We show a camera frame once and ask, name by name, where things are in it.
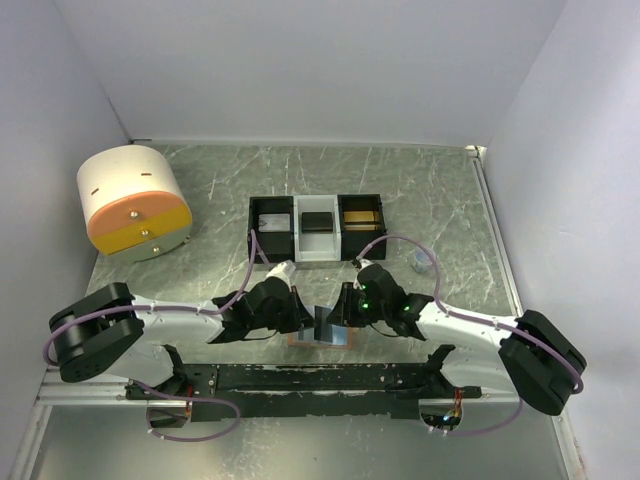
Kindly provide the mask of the black credit card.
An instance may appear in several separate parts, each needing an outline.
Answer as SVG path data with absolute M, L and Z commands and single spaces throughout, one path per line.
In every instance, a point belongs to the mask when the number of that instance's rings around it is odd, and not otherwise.
M 333 325 L 328 322 L 331 309 L 314 307 L 313 338 L 316 342 L 331 344 L 333 342 Z

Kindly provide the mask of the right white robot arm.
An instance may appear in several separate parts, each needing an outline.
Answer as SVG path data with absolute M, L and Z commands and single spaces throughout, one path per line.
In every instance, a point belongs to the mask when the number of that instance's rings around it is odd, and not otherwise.
M 457 387 L 485 387 L 514 393 L 533 409 L 557 416 L 584 387 L 585 357 L 542 313 L 456 310 L 433 295 L 406 292 L 379 264 L 364 264 L 355 281 L 343 284 L 327 321 L 351 328 L 383 322 L 400 337 L 447 347 L 424 374 L 425 388 L 435 397 Z

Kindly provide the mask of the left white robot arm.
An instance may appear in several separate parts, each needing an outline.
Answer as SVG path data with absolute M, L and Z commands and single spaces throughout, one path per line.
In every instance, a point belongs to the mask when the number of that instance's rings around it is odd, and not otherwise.
M 50 319 L 44 357 L 66 383 L 110 374 L 140 381 L 173 399 L 187 385 L 179 368 L 180 344 L 232 343 L 256 330 L 287 334 L 312 323 L 296 288 L 278 277 L 201 304 L 147 299 L 115 282 Z

